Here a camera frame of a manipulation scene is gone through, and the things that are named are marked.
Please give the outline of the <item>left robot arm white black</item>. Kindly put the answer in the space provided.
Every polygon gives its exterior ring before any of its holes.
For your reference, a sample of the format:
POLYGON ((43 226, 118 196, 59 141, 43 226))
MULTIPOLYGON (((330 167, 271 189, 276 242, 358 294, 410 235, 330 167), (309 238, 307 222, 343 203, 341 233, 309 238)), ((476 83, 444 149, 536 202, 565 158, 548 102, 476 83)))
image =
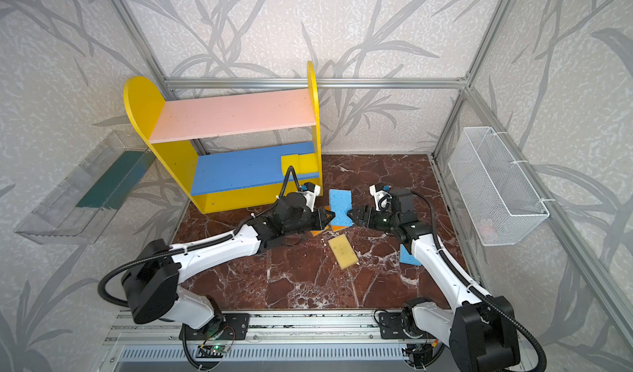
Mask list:
POLYGON ((105 274, 97 293, 129 309, 136 324, 166 319, 206 337, 218 335, 227 323, 217 303, 182 283, 223 263, 279 247, 290 235, 324 230, 336 215, 315 207, 315 199, 311 191, 290 192, 229 232, 171 246, 154 240, 134 261, 105 274))

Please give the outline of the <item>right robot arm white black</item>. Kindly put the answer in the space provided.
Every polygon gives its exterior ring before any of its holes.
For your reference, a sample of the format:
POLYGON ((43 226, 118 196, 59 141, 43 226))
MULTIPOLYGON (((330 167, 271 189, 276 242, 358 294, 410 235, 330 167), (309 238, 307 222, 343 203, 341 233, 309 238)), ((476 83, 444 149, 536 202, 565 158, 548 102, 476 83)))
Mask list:
POLYGON ((494 297, 460 266, 438 236, 436 216, 420 220, 415 208, 419 193, 387 184, 370 187, 374 207, 348 212, 357 226, 392 235, 427 270, 442 291, 448 309, 431 300, 415 300, 403 308, 408 334, 429 333, 448 347, 461 371, 511 371, 521 362, 519 337, 532 346, 535 371, 547 368, 547 355, 529 330, 514 317, 504 296, 494 297))

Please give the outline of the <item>blue sponge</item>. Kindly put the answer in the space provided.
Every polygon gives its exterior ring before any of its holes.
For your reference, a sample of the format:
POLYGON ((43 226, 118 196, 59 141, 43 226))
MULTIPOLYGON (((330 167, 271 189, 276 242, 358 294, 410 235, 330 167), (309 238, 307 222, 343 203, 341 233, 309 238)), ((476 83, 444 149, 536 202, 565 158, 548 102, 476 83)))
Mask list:
POLYGON ((418 261, 405 247, 405 245, 400 245, 400 264, 411 265, 420 267, 422 263, 418 261))
POLYGON ((349 190, 331 189, 329 191, 329 203, 331 212, 336 216, 332 220, 332 226, 350 227, 353 225, 347 213, 352 209, 352 192, 349 190))

